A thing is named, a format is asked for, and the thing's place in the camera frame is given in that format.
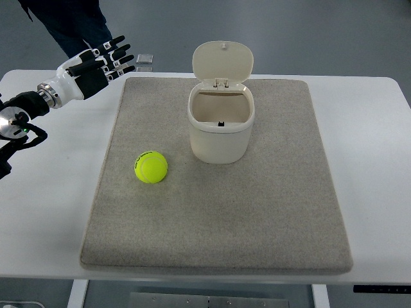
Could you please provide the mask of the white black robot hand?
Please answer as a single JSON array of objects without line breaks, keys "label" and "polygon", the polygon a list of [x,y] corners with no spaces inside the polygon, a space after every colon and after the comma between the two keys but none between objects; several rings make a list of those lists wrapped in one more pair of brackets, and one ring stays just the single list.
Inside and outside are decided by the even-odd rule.
[{"label": "white black robot hand", "polygon": [[61,64],[55,76],[37,86],[37,92],[50,108],[61,108],[71,100],[85,100],[107,87],[113,80],[135,70],[134,59],[120,46],[123,35],[86,49]]}]

